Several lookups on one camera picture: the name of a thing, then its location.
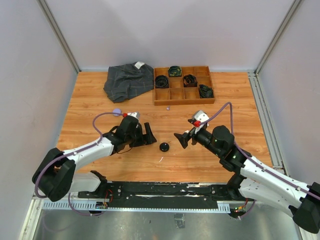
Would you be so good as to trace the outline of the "black earbud case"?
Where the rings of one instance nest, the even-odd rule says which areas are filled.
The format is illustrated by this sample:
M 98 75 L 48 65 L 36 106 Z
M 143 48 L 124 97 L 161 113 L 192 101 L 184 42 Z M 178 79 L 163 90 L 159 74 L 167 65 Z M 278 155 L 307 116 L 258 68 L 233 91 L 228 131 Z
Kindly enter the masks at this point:
M 169 145 L 167 142 L 162 142 L 162 143 L 159 145 L 159 149 L 160 149 L 160 151 L 162 151 L 162 152 L 167 152 L 167 151 L 170 149 L 170 145 Z

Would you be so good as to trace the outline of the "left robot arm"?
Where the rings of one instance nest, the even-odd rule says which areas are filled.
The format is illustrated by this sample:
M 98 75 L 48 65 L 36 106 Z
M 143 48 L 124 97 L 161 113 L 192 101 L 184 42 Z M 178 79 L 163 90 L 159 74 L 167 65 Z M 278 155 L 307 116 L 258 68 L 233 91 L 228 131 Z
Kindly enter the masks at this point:
M 50 149 L 35 171 L 32 182 L 38 198 L 57 202 L 71 193 L 88 192 L 96 198 L 107 193 L 108 181 L 97 171 L 77 173 L 82 167 L 118 154 L 126 146 L 142 147 L 156 143 L 149 123 L 140 124 L 136 113 L 123 117 L 119 125 L 99 138 L 77 148 L 61 151 Z

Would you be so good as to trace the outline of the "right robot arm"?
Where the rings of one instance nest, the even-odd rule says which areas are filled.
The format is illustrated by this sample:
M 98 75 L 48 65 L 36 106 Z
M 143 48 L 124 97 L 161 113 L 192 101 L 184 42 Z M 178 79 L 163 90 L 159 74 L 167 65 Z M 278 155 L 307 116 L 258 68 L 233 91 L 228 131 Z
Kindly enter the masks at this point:
M 238 200 L 242 196 L 276 208 L 291 217 L 305 231 L 320 231 L 320 185 L 293 179 L 239 148 L 234 135 L 220 125 L 212 132 L 194 127 L 182 134 L 175 133 L 181 146 L 188 142 L 200 144 L 219 158 L 220 164 L 234 175 L 226 188 L 227 196 Z

